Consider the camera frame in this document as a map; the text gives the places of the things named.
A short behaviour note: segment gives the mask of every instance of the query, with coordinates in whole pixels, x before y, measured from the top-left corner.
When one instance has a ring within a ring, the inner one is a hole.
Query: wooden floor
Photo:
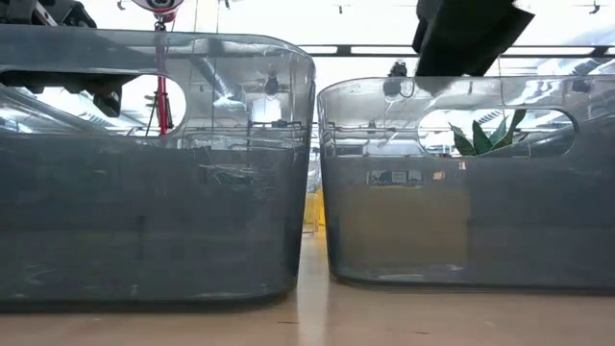
[[[0,315],[1,346],[615,345],[615,298],[418,294],[330,281],[325,241],[306,235],[296,294],[272,307],[203,314]]]

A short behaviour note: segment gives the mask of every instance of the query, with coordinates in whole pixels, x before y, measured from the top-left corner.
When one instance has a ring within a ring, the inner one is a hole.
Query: transparent plastic bin
[[[0,73],[159,74],[186,103],[172,132],[137,136],[0,86],[0,301],[251,302],[295,287],[309,55],[248,35],[1,25],[0,42]],[[272,74],[278,118],[257,123]]]
[[[360,79],[324,89],[318,110],[337,278],[615,288],[615,76]],[[451,125],[490,136],[515,110],[512,145],[458,153]]]

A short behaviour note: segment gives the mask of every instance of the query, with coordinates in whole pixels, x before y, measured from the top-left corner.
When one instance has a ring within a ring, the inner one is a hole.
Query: plastic storage bin
[[[160,74],[186,103],[169,134],[136,136],[144,129],[101,127],[0,86],[3,307],[244,302],[294,288],[315,95],[309,55],[247,35],[2,25],[0,42],[0,79]],[[265,95],[271,76],[277,95]],[[270,104],[278,107],[264,111]]]
[[[337,278],[615,288],[615,76],[361,79],[318,105]],[[451,125],[490,136],[515,110],[512,145],[458,153]]]

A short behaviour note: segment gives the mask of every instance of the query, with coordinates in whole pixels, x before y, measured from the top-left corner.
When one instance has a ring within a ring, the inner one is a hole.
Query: gray tinted bin
[[[333,274],[365,284],[615,288],[615,77],[418,82],[353,80],[318,96]],[[401,92],[385,96],[391,83]],[[446,87],[434,95],[432,86]],[[490,135],[503,115],[509,129],[515,110],[526,112],[512,145],[457,152],[451,125],[472,139],[478,120]]]
[[[169,134],[136,136],[0,85],[0,301],[243,302],[294,288],[310,56],[243,35],[2,25],[0,42],[0,73],[161,74],[186,104]],[[280,107],[258,122],[274,74]]]

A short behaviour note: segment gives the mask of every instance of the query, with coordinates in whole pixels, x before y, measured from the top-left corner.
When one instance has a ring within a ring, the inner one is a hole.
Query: green plant leaf
[[[502,119],[502,122],[500,122],[500,125],[496,131],[489,136],[489,140],[491,141],[491,144],[494,144],[502,140],[504,136],[506,136],[506,116],[504,116],[504,119]]]
[[[477,152],[477,155],[487,153],[491,150],[493,144],[491,144],[491,141],[476,120],[472,122],[472,134],[474,150]]]
[[[466,138],[463,131],[461,131],[461,129],[459,129],[457,126],[452,125],[451,123],[449,123],[449,126],[451,126],[451,130],[453,130],[453,132],[455,133],[455,148],[457,149],[459,154],[461,154],[462,156],[475,156],[477,152],[476,150],[474,150],[472,143],[468,140],[468,138]]]
[[[504,148],[506,147],[506,145],[512,144],[512,137],[515,134],[515,130],[517,129],[519,123],[523,121],[523,119],[526,117],[526,112],[526,110],[515,111],[514,115],[512,115],[512,122],[510,123],[510,128],[506,132],[506,135],[502,139],[500,139],[500,141],[495,143],[491,150]]]

